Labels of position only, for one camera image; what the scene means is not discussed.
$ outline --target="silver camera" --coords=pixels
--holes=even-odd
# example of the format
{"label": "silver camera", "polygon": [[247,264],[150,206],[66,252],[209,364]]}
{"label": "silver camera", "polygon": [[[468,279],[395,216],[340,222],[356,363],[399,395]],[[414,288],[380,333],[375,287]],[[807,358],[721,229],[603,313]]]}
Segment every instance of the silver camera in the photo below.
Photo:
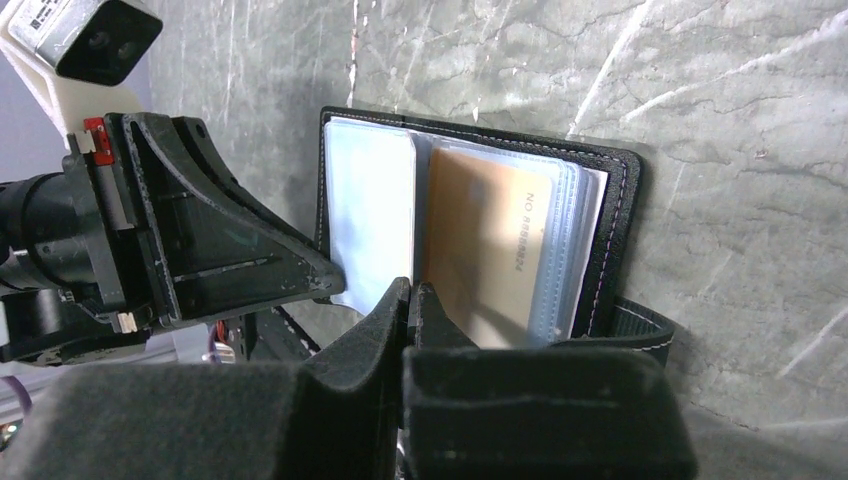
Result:
{"label": "silver camera", "polygon": [[123,82],[161,32],[138,0],[24,0],[9,22],[58,76],[106,86]]}

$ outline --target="gray floor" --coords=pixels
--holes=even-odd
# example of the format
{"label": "gray floor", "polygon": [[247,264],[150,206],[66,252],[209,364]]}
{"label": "gray floor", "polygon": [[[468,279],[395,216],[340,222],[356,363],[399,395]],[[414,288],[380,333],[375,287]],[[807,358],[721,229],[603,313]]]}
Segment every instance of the gray floor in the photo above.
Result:
{"label": "gray floor", "polygon": [[[157,109],[304,231],[351,79],[354,106],[641,144],[622,291],[684,328],[702,478],[848,478],[845,0],[152,3]],[[324,342],[352,321],[296,310]]]}

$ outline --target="wallet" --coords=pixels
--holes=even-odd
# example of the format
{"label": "wallet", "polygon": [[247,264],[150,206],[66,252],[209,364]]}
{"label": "wallet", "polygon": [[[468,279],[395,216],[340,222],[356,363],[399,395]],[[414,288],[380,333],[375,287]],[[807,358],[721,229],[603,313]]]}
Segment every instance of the wallet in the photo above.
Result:
{"label": "wallet", "polygon": [[603,345],[665,361],[673,324],[616,297],[635,153],[327,107],[315,246],[329,299],[366,315],[396,277],[433,286],[483,348]]}

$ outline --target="red plastic part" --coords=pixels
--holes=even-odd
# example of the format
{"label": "red plastic part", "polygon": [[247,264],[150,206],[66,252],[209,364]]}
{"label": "red plastic part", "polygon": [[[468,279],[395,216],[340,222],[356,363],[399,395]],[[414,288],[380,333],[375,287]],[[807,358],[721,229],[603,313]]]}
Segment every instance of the red plastic part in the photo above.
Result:
{"label": "red plastic part", "polygon": [[94,139],[94,164],[98,167],[104,167],[115,163],[115,157],[112,156],[112,143],[109,142],[109,135],[106,134],[106,124],[102,118],[86,118],[83,122],[85,129],[91,132],[91,137]]}

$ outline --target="camera lens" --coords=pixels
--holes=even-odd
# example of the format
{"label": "camera lens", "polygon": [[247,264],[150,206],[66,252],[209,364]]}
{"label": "camera lens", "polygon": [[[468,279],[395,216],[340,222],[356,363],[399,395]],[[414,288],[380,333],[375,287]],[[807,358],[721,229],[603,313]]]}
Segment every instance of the camera lens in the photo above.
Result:
{"label": "camera lens", "polygon": [[118,49],[118,58],[121,60],[129,60],[138,52],[138,44],[129,42],[121,45]]}
{"label": "camera lens", "polygon": [[97,32],[88,39],[88,48],[92,50],[102,50],[109,46],[109,34],[106,32]]}

